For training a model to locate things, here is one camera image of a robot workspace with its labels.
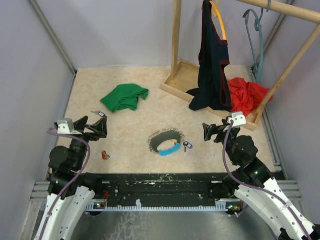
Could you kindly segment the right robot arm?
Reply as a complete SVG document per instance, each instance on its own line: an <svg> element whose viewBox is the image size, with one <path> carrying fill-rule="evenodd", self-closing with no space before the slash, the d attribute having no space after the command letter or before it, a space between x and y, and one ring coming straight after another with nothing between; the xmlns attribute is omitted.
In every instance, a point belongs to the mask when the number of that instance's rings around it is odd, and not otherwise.
<svg viewBox="0 0 320 240"><path fill-rule="evenodd" d="M318 240L320 226L308 220L281 189L269 168L257 157L258 148L249 135L239 135L240 126L228 117L222 125L202 125L204 140L223 145L222 160L227 176L222 194L250 207L276 240Z"/></svg>

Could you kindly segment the blue key tag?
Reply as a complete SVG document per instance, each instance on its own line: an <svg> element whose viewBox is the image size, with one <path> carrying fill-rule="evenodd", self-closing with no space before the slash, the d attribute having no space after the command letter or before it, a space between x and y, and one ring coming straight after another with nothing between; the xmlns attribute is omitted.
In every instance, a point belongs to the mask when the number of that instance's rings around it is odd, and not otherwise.
<svg viewBox="0 0 320 240"><path fill-rule="evenodd" d="M189 143L188 141L184 141L183 142L183 147L184 147L184 151L186 152L187 149L193 149L193 145L191 143Z"/></svg>

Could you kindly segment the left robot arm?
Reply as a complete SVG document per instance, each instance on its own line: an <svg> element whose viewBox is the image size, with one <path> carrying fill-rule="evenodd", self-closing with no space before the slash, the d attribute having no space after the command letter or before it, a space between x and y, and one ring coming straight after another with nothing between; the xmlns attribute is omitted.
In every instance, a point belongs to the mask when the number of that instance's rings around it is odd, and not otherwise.
<svg viewBox="0 0 320 240"><path fill-rule="evenodd" d="M91 156L89 143L108 135L108 118L103 115L94 124L88 124L88 119L61 119L47 131L49 135L71 139L71 143L69 147L56 146L49 154L52 175L36 240L71 239L88 203L103 195L102 178L84 170Z"/></svg>

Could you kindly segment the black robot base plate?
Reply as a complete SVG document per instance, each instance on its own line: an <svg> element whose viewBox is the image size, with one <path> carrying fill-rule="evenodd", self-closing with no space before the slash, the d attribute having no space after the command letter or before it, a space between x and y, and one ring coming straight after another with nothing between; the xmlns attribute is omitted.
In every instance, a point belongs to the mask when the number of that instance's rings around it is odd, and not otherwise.
<svg viewBox="0 0 320 240"><path fill-rule="evenodd" d="M94 191L94 200L111 207L145 208L214 207L221 199L234 199L241 184L227 173L82 173L62 194L78 187Z"/></svg>

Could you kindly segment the yellow key tag with key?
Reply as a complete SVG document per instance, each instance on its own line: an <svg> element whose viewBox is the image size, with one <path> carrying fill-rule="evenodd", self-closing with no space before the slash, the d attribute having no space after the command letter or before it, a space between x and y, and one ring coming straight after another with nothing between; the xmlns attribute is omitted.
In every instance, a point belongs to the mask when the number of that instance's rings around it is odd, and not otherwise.
<svg viewBox="0 0 320 240"><path fill-rule="evenodd" d="M180 144L177 140L171 139L170 141L171 141L175 146Z"/></svg>

